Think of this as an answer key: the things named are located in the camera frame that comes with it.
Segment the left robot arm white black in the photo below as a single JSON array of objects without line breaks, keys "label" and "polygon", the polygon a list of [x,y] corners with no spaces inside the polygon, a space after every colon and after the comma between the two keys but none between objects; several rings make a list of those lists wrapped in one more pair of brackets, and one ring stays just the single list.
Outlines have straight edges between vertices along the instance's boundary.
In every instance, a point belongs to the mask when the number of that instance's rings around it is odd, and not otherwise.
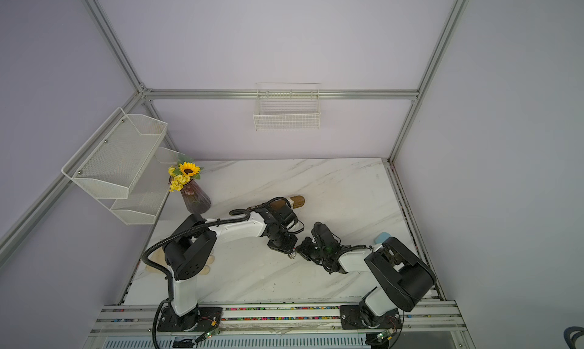
[{"label": "left robot arm white black", "polygon": [[304,204],[305,198],[300,195],[280,196],[257,206],[234,209],[227,219],[205,219],[200,214],[191,214],[169,237],[147,248],[140,257],[141,262],[161,272],[167,282],[167,298],[159,303],[152,323],[153,346],[160,347],[158,327],[164,309],[176,331],[183,331],[186,323],[196,327],[203,320],[197,277],[211,264],[218,240],[232,242],[265,237],[269,249],[290,256],[297,235],[304,231],[293,229],[302,223],[295,211]]}]

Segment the sunflower bouquet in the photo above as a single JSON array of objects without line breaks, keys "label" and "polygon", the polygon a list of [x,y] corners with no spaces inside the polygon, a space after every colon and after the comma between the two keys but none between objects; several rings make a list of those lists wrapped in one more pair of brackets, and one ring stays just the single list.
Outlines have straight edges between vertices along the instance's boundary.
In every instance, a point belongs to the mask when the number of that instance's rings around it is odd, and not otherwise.
[{"label": "sunflower bouquet", "polygon": [[167,172],[169,174],[169,192],[180,192],[188,183],[199,180],[203,167],[197,165],[191,157],[179,154],[177,162],[172,164]]}]

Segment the aluminium rail frame front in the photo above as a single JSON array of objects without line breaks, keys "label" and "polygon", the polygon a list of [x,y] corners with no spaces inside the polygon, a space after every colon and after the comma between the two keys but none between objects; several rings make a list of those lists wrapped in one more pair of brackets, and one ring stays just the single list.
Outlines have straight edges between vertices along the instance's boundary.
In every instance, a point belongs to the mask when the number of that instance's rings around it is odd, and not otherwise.
[{"label": "aluminium rail frame front", "polygon": [[190,332],[154,330],[165,318],[156,306],[105,306],[86,348],[473,348],[453,301],[424,300],[406,313],[386,314],[374,328],[346,303],[202,306]]}]

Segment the upper white mesh shelf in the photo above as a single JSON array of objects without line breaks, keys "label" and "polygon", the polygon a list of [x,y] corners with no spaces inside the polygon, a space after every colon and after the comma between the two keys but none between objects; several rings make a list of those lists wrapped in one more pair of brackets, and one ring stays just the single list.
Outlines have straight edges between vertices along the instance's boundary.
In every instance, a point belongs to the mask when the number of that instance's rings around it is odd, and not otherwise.
[{"label": "upper white mesh shelf", "polygon": [[62,174],[95,199],[127,199],[166,135],[166,122],[118,108]]}]

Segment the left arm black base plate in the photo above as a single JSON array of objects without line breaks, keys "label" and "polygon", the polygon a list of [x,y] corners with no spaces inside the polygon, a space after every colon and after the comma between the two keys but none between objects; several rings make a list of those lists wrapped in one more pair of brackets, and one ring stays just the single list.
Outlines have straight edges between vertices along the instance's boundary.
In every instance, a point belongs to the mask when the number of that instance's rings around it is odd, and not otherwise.
[{"label": "left arm black base plate", "polygon": [[213,323],[218,326],[224,309],[221,307],[196,307],[184,316],[178,316],[173,308],[162,309],[158,332],[208,332]]}]

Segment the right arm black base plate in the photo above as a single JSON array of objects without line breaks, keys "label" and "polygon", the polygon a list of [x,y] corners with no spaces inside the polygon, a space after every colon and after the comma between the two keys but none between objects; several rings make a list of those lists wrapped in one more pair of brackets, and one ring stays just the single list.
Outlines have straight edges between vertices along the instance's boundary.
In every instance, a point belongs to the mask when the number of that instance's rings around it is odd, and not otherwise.
[{"label": "right arm black base plate", "polygon": [[401,329],[402,319],[397,309],[376,316],[366,306],[341,305],[339,307],[343,330],[358,329]]}]

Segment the beige work glove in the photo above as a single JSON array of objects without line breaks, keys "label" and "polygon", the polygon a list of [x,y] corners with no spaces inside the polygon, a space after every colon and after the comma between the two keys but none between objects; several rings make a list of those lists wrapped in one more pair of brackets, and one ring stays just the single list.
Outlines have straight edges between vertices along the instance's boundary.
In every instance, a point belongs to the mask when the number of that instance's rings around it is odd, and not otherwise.
[{"label": "beige work glove", "polygon": [[[152,262],[157,263],[158,265],[163,266],[164,268],[170,270],[170,266],[167,265],[166,260],[165,260],[165,256],[164,256],[164,251],[162,249],[158,249],[155,252],[152,253],[152,255],[150,256],[150,260]],[[210,273],[211,271],[211,265],[214,263],[215,261],[215,257],[213,255],[210,255],[203,267],[203,269],[198,273],[198,275],[207,275],[208,273]],[[150,265],[146,265],[144,267],[146,272],[149,273],[158,273],[158,274],[162,274],[162,271],[151,267]]]}]

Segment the lower white mesh shelf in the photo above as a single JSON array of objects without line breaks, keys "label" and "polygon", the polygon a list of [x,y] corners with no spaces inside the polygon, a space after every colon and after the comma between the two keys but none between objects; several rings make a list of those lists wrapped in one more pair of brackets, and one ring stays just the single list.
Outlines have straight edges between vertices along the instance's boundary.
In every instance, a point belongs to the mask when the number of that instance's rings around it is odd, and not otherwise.
[{"label": "lower white mesh shelf", "polygon": [[108,211],[126,225],[155,224],[169,194],[168,168],[176,166],[181,154],[158,148],[127,199],[99,199]]}]

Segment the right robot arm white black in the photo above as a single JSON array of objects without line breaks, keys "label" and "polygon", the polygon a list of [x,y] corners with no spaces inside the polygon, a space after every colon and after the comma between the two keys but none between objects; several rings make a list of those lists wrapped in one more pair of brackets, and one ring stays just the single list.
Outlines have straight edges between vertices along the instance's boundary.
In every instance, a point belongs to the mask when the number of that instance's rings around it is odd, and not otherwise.
[{"label": "right robot arm white black", "polygon": [[411,312],[436,284],[436,276],[422,259],[398,238],[389,235],[374,246],[343,245],[320,222],[311,237],[295,248],[295,253],[315,263],[329,274],[369,273],[376,281],[358,304],[360,324],[374,327],[387,313]]}]

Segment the white mesh shelf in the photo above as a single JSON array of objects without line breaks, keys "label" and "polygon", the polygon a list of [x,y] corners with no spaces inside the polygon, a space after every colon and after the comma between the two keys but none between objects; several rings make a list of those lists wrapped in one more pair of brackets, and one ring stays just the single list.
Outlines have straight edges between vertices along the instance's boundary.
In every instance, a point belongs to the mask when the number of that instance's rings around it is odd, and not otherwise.
[{"label": "white mesh shelf", "polygon": [[168,168],[176,166],[181,154],[158,148],[127,199],[99,199],[108,211],[126,225],[155,224],[169,194]]},{"label": "white mesh shelf", "polygon": [[127,199],[166,135],[166,122],[118,108],[62,174],[95,199]]}]

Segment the light blue small object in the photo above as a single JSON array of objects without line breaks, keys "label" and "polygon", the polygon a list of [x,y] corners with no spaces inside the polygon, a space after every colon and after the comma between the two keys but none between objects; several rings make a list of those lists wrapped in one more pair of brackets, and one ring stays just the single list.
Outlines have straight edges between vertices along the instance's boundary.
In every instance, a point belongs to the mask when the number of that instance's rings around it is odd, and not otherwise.
[{"label": "light blue small object", "polygon": [[375,244],[382,244],[384,243],[387,239],[391,238],[391,234],[387,233],[387,232],[383,232],[380,233],[375,239],[374,239],[374,243]]}]

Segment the wooden watch stand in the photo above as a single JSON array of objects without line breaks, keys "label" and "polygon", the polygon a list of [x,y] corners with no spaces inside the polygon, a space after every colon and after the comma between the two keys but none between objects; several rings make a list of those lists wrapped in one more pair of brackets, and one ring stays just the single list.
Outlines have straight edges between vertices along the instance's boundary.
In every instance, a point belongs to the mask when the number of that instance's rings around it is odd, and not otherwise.
[{"label": "wooden watch stand", "polygon": [[290,209],[300,209],[306,203],[305,198],[302,195],[295,195],[292,197],[278,197],[273,201],[270,206],[274,209],[282,209],[284,206],[288,206]]}]

